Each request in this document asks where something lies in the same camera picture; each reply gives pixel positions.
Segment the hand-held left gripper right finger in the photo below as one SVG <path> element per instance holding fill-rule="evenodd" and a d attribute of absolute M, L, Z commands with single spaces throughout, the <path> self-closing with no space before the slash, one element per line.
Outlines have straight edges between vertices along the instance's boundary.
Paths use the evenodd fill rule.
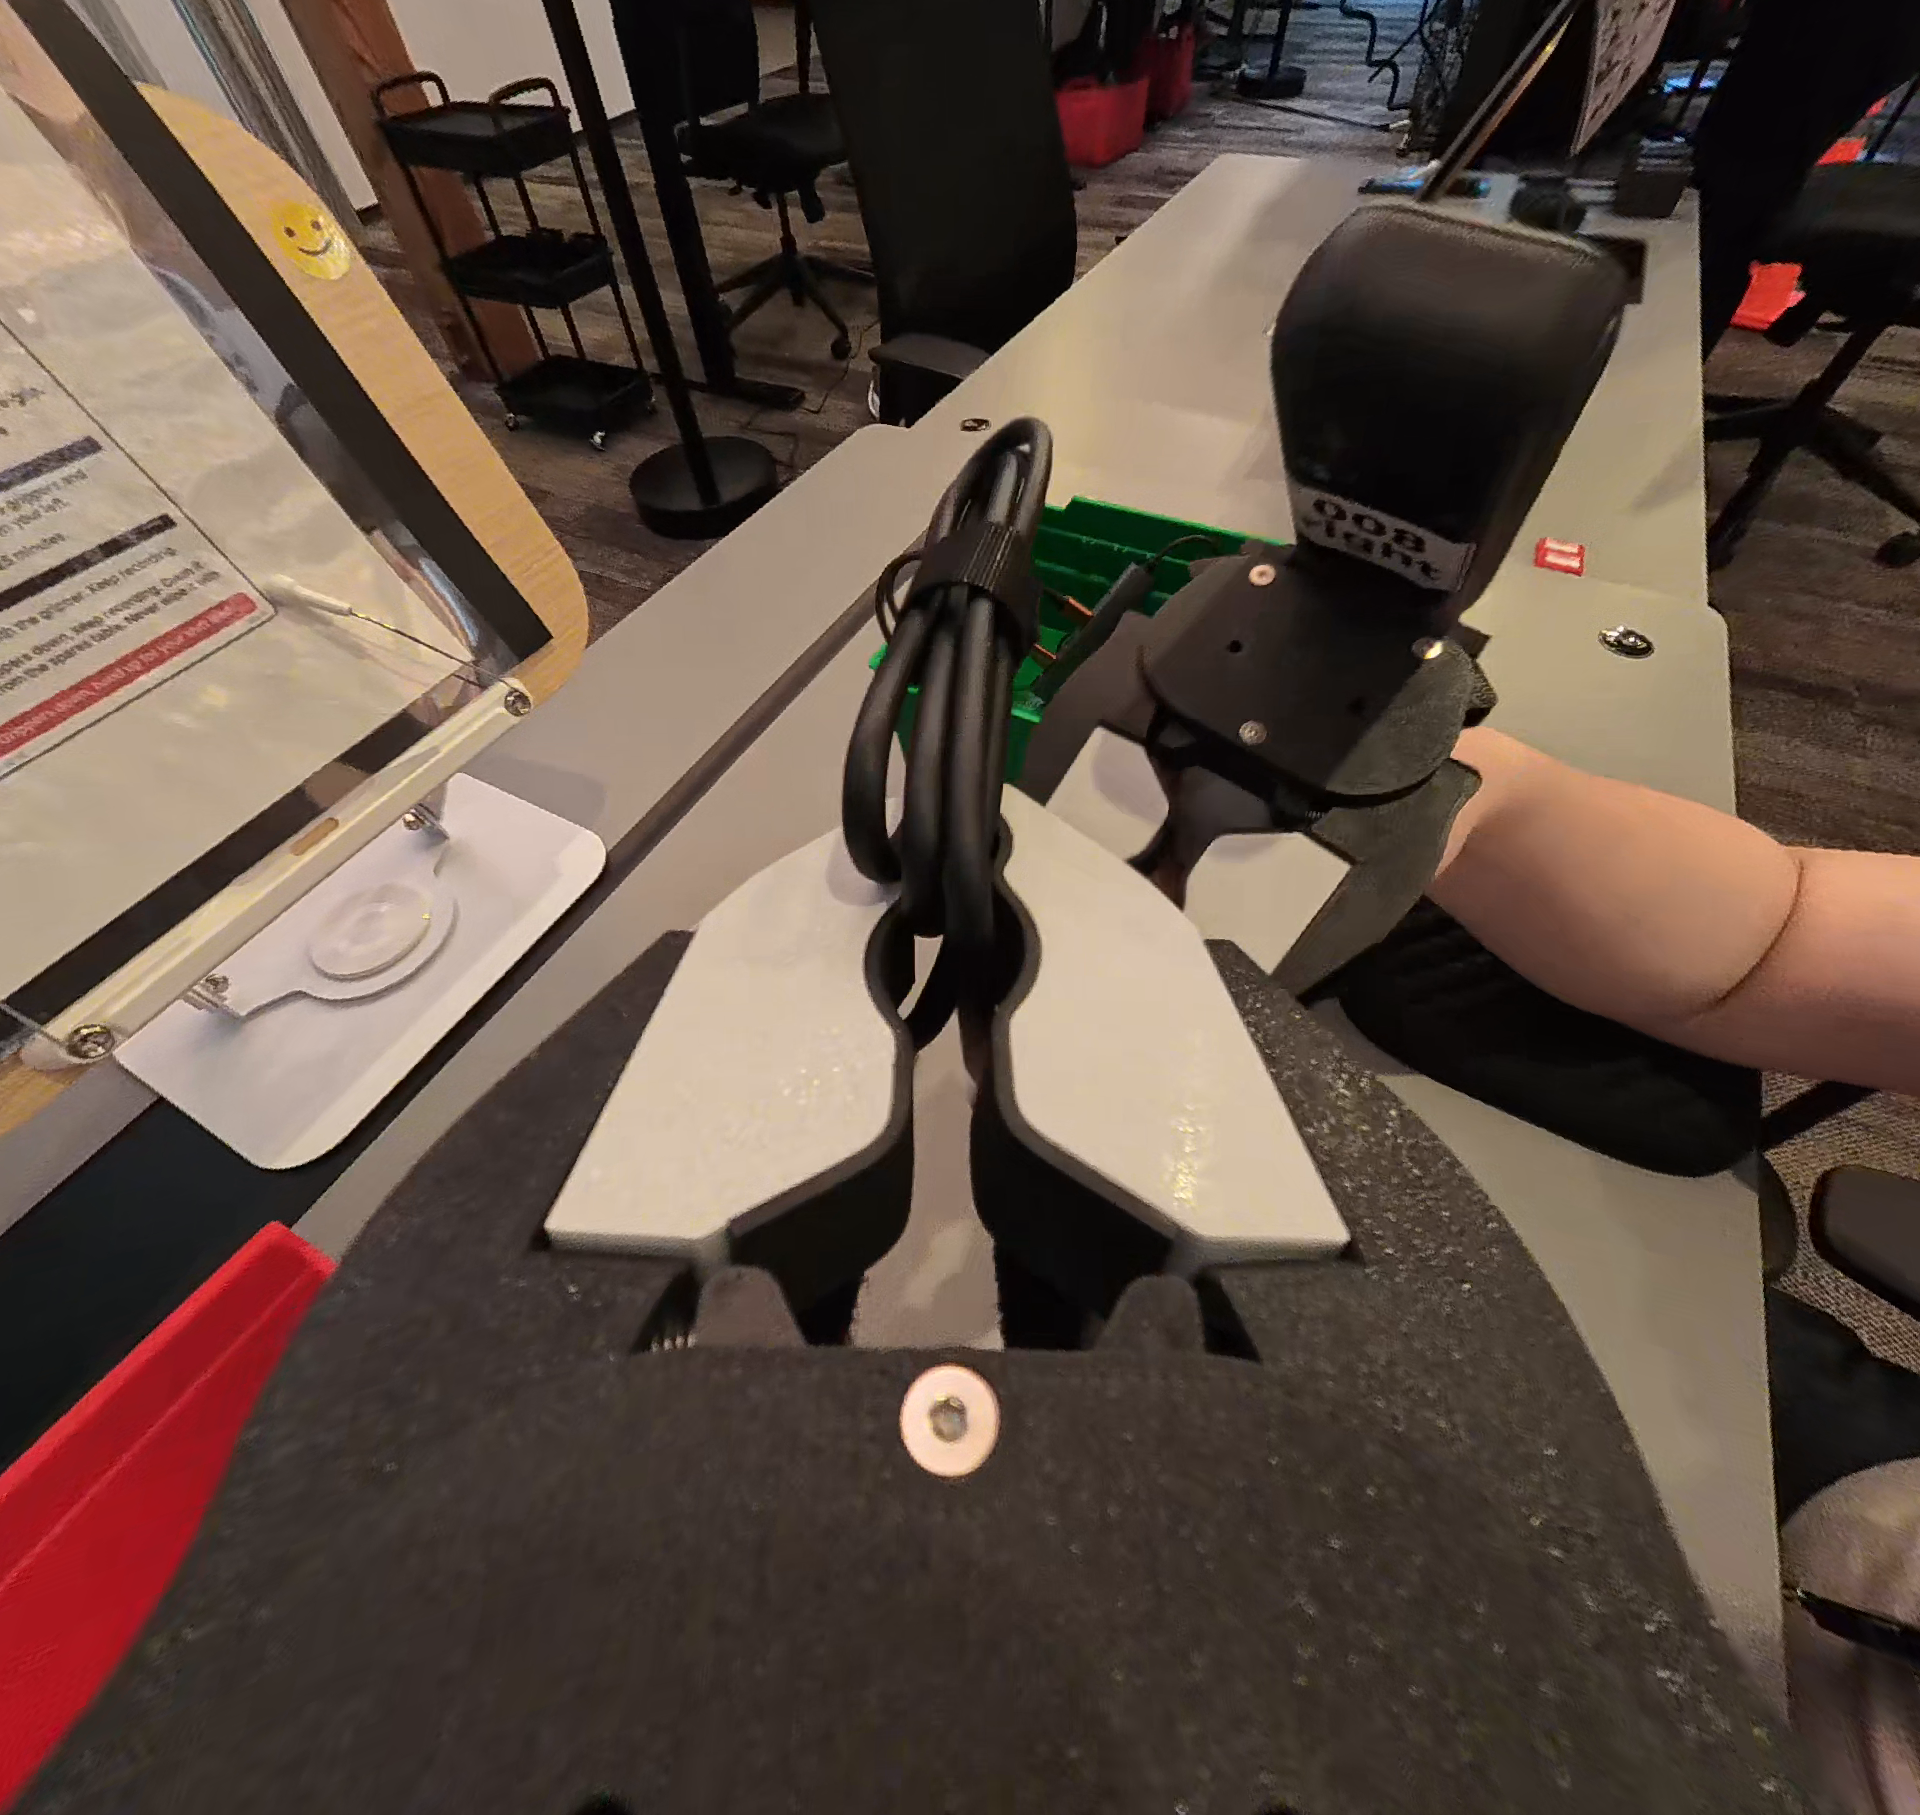
<path fill-rule="evenodd" d="M 1177 1270 L 1341 1258 L 1351 1233 L 1194 922 L 1039 802 L 1006 790 L 1001 816 L 1022 939 L 994 1020 L 1013 1140 Z"/>

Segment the clear acrylic sign holder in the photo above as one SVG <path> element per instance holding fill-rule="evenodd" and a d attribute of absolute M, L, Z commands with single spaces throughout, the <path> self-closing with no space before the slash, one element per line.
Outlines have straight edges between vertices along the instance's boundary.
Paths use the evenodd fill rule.
<path fill-rule="evenodd" d="M 543 619 L 73 0 L 5 0 L 5 1086 L 524 721 Z"/>

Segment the green plastic bin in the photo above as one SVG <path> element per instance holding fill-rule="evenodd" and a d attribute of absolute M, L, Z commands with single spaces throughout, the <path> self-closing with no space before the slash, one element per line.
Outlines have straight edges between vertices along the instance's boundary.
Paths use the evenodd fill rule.
<path fill-rule="evenodd" d="M 1039 588 L 1036 640 L 1012 685 L 1004 780 L 1013 787 L 1051 696 L 1058 659 L 1086 627 L 1092 610 L 1135 564 L 1149 574 L 1140 614 L 1158 614 L 1208 558 L 1244 552 L 1242 532 L 1074 498 L 1044 508 L 1034 550 Z"/>

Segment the black high-back office chair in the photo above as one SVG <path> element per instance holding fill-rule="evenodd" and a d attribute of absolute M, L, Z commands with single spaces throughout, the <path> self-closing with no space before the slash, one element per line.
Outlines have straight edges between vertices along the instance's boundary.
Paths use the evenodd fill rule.
<path fill-rule="evenodd" d="M 1075 280 L 1039 0 L 804 0 L 877 282 L 871 404 L 913 426 Z"/>

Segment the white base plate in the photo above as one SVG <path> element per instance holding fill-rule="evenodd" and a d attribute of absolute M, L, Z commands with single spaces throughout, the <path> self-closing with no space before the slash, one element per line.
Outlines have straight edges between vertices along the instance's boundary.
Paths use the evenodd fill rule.
<path fill-rule="evenodd" d="M 605 844 L 455 774 L 438 824 L 389 828 L 119 1051 L 235 1156 L 334 1151 L 582 900 Z"/>

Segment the rounded wooden board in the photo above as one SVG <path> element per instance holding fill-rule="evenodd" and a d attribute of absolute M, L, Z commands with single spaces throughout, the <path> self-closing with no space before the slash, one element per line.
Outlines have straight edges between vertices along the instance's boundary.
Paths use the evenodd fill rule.
<path fill-rule="evenodd" d="M 145 82 L 137 93 L 205 174 L 445 504 L 543 619 L 547 644 L 518 665 L 518 684 L 536 707 L 550 703 L 588 652 L 584 581 L 465 400 L 355 244 L 349 244 L 349 270 L 334 280 L 293 264 L 278 222 L 312 215 L 319 204 L 282 157 L 193 98 Z"/>

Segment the black rolling cart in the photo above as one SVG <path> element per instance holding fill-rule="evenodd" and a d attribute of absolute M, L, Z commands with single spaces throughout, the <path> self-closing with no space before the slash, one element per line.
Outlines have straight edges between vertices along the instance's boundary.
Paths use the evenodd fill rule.
<path fill-rule="evenodd" d="M 656 400 L 559 88 L 528 79 L 486 100 L 455 100 L 438 74 L 419 74 L 418 82 L 426 108 L 412 112 L 397 110 L 399 82 L 373 92 L 387 146 L 412 179 L 457 179 L 478 199 L 488 229 L 480 246 L 445 260 L 445 280 L 470 306 L 516 306 L 541 350 L 538 363 L 493 386 L 506 428 L 541 428 L 605 451 L 651 414 Z M 528 174 L 557 163 L 571 170 L 584 233 L 550 225 L 536 212 Z M 596 294 L 612 301 L 625 363 L 588 356 L 575 307 Z"/>

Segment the wooden post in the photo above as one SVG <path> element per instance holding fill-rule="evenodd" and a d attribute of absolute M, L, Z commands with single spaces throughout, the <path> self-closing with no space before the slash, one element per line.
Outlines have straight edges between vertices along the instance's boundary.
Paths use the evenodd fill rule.
<path fill-rule="evenodd" d="M 541 360 L 528 320 L 516 306 L 465 303 L 445 280 L 445 260 L 488 239 L 486 223 L 457 179 L 397 164 L 373 92 L 399 82 L 397 110 L 426 108 L 404 32 L 387 0 L 280 0 L 324 93 L 410 274 L 412 289 L 442 334 L 455 367 L 472 380 L 496 384 Z"/>

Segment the person's right forearm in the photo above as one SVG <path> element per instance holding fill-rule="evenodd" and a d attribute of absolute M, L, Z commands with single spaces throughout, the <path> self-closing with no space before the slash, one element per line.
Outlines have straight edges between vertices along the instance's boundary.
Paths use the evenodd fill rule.
<path fill-rule="evenodd" d="M 1520 977 L 1669 1045 L 1917 1094 L 1917 859 L 1792 848 L 1489 728 L 1428 897 Z"/>

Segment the yellow smiley sticker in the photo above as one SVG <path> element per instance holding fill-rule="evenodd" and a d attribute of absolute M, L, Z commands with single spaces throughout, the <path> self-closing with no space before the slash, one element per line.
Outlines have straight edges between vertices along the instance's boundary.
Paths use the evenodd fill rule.
<path fill-rule="evenodd" d="M 357 264 L 357 252 L 346 231 L 324 205 L 306 200 L 274 205 L 268 235 L 287 264 L 311 280 L 339 282 Z"/>

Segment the dark grey bar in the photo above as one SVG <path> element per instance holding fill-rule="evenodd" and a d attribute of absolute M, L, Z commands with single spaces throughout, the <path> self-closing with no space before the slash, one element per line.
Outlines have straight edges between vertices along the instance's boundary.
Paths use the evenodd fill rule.
<path fill-rule="evenodd" d="M 1092 610 L 1062 648 L 1054 667 L 1074 676 L 1130 618 L 1152 618 L 1162 603 L 1158 573 L 1159 566 L 1152 561 L 1130 564 L 1102 599 L 1092 603 Z"/>

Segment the black wrist rest pad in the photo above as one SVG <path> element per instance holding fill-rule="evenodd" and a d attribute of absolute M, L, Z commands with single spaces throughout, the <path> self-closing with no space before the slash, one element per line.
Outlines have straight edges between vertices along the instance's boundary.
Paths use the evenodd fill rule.
<path fill-rule="evenodd" d="M 1627 1166 L 1708 1177 L 1759 1151 L 1759 1070 L 1563 1002 L 1436 904 L 1315 993 L 1405 1070 Z"/>

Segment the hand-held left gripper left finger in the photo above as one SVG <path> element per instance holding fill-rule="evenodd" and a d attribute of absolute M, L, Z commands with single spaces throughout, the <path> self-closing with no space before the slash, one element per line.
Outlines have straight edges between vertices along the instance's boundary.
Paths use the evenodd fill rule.
<path fill-rule="evenodd" d="M 911 1175 L 889 886 L 829 830 L 710 910 L 588 1133 L 554 1249 L 718 1270 L 866 1175 Z"/>

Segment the red plastic bin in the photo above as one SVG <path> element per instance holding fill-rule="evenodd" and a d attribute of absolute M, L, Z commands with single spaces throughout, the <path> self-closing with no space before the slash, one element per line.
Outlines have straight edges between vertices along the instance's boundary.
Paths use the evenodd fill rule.
<path fill-rule="evenodd" d="M 3 1479 L 3 1810 L 139 1642 L 338 1264 L 272 1223 Z"/>

